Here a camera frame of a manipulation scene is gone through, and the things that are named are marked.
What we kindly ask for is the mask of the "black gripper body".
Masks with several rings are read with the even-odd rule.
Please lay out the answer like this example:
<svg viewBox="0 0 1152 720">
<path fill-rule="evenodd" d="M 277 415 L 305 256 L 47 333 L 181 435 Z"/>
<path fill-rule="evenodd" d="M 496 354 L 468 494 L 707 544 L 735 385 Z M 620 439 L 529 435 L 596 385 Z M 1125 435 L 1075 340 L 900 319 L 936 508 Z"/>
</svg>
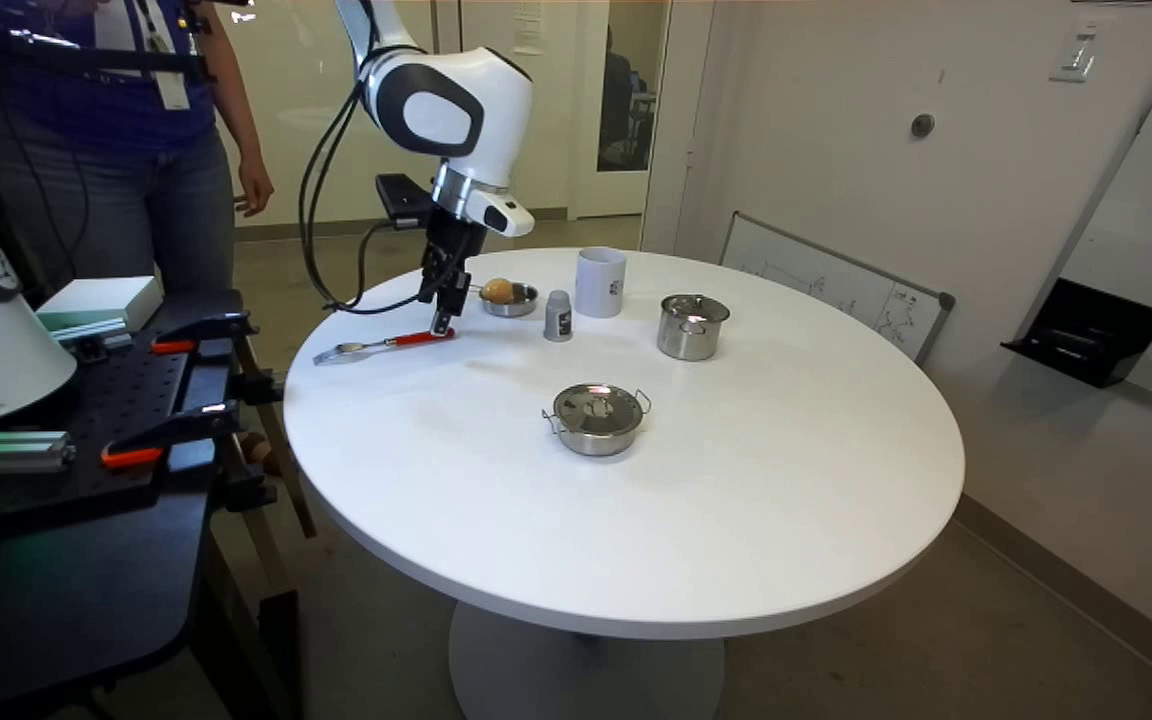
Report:
<svg viewBox="0 0 1152 720">
<path fill-rule="evenodd" d="M 478 251 L 484 230 L 430 212 L 425 237 L 418 298 L 438 311 L 460 311 L 468 293 L 468 259 Z"/>
</svg>

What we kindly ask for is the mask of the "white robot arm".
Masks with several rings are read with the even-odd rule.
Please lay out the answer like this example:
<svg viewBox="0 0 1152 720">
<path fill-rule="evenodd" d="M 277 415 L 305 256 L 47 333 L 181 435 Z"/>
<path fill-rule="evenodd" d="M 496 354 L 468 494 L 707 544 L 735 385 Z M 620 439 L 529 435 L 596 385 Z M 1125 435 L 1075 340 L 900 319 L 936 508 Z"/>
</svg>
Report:
<svg viewBox="0 0 1152 720">
<path fill-rule="evenodd" d="M 436 158 L 418 299 L 448 337 L 484 237 L 520 242 L 531 212 L 508 193 L 520 158 L 531 77 L 496 48 L 425 53 L 397 0 L 334 0 L 353 82 L 367 120 L 404 153 Z"/>
</svg>

